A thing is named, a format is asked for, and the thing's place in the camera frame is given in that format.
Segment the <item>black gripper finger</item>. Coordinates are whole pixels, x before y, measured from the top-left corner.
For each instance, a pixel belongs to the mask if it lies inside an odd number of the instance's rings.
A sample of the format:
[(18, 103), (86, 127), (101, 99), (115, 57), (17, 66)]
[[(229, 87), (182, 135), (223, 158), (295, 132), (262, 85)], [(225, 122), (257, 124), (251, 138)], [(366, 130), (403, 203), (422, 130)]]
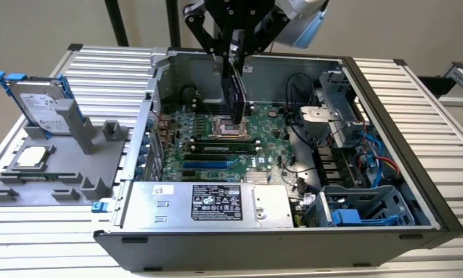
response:
[(255, 52), (263, 52), (289, 22), (289, 17), (278, 11), (247, 14), (238, 46), (239, 56), (246, 57)]
[(222, 57), (221, 62), (221, 78), (229, 79), (229, 53), (230, 53), (230, 40), (233, 35), (233, 15), (229, 11), (210, 11), (211, 16), (217, 16), (214, 23), (219, 27), (221, 31), (215, 38), (211, 37), (206, 29), (203, 28), (205, 12), (189, 11), (183, 14), (185, 23), (194, 35), (201, 47), (207, 54)]

